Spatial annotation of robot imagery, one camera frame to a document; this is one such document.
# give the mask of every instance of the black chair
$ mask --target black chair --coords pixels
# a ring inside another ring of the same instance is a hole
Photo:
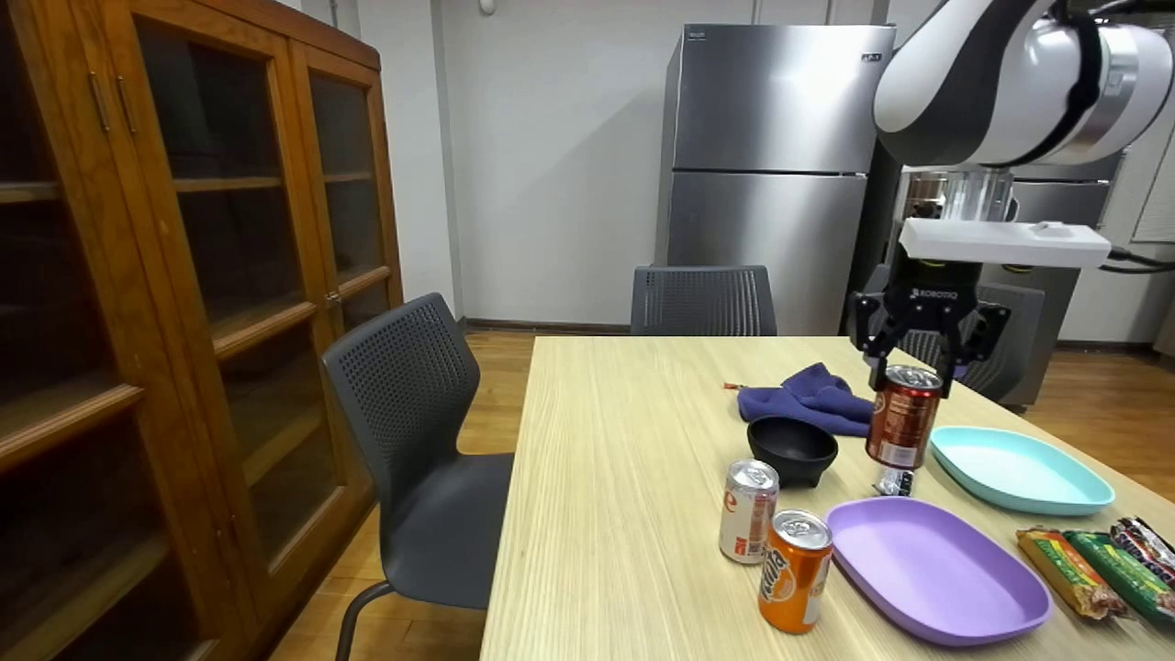
[[[887,264],[879,264],[865,288],[883,288],[887,280]],[[1038,351],[1038,317],[1047,306],[1044,288],[1029,286],[1003,286],[1003,284],[977,284],[977,299],[1000,299],[1009,307],[1009,320],[1000,335],[1000,345],[989,361],[970,364],[957,380],[970,389],[985,392],[989,401],[1000,401],[1007,406],[1022,406],[1012,389],[1029,379],[1029,368],[1036,364]],[[929,329],[912,329],[901,341],[903,351],[936,364],[941,355],[941,337]]]
[[[633,335],[776,335],[763,264],[659,264],[633,274]]]
[[[350,601],[337,657],[378,593],[485,608],[514,454],[454,449],[482,369],[444,296],[375,317],[322,368],[378,497],[384,570]]]

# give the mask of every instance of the chair leg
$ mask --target chair leg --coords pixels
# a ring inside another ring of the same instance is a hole
[[[337,648],[335,648],[335,661],[350,661],[351,657],[351,635],[356,635],[356,619],[359,619],[359,608],[383,593],[392,593],[397,586],[391,580],[378,580],[372,586],[365,586],[340,613],[340,630],[337,630]]]

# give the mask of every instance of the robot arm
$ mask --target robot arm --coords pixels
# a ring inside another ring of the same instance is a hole
[[[903,166],[1009,168],[1098,160],[1136,143],[1171,89],[1169,41],[1093,13],[1067,17],[1065,4],[1052,17],[1052,4],[944,0],[883,72],[874,121],[885,149]],[[903,222],[887,284],[854,296],[852,341],[885,386],[887,347],[906,329],[936,329],[947,395],[954,369],[985,361],[1007,324],[1007,307],[977,299],[985,260],[1080,266],[1107,254],[1089,228],[1003,222],[981,202],[954,202],[944,221]],[[981,324],[961,337],[957,324],[973,313]]]

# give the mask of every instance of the wooden table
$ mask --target wooden table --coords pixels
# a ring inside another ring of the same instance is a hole
[[[1175,635],[1138,616],[1089,629],[1063,601],[1025,638],[936,648],[887,624],[842,570],[830,571],[823,619],[809,635],[776,630],[757,613],[760,570],[731,564],[717,545],[727,466],[749,454],[722,380],[780,386],[809,364],[826,364],[870,395],[865,364],[843,337],[539,337],[482,657],[1175,657]],[[1054,441],[961,386],[936,423]],[[780,506],[826,512],[874,497],[879,463],[858,443],[842,437],[818,489],[781,492]],[[1119,512],[1143,512],[1175,533],[1175,503],[1063,449],[1113,479],[1115,503],[1098,516],[995,510],[936,460],[917,471],[916,497],[954,510],[1007,552],[1036,520],[1109,527]]]

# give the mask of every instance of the orange can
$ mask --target orange can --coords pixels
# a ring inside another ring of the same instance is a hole
[[[818,619],[830,576],[834,533],[799,510],[770,516],[763,543],[760,613],[780,630],[809,630]]]

